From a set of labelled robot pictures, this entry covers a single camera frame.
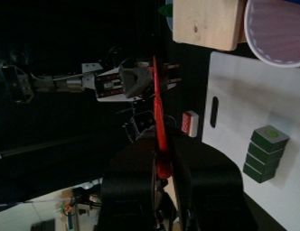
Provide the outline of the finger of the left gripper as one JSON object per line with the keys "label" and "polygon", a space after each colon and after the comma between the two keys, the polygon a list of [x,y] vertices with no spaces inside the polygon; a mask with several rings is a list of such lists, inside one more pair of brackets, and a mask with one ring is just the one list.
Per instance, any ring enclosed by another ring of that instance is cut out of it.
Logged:
{"label": "finger of the left gripper", "polygon": [[126,98],[140,96],[153,81],[152,71],[146,67],[125,68],[121,66],[120,77]]}
{"label": "finger of the left gripper", "polygon": [[165,92],[174,88],[181,82],[180,65],[158,64],[157,65],[158,89]]}

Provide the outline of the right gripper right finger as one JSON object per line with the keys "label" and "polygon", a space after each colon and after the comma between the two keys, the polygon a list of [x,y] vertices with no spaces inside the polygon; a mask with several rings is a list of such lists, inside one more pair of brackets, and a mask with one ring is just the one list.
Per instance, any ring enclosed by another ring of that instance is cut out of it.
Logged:
{"label": "right gripper right finger", "polygon": [[181,231],[257,231],[232,159],[185,134],[173,134],[169,146]]}

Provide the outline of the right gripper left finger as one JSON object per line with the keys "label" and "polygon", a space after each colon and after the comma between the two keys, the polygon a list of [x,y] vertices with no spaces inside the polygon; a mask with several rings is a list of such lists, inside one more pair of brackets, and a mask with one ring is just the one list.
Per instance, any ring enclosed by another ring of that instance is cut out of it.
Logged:
{"label": "right gripper left finger", "polygon": [[98,231],[154,231],[153,138],[132,143],[112,160],[102,182]]}

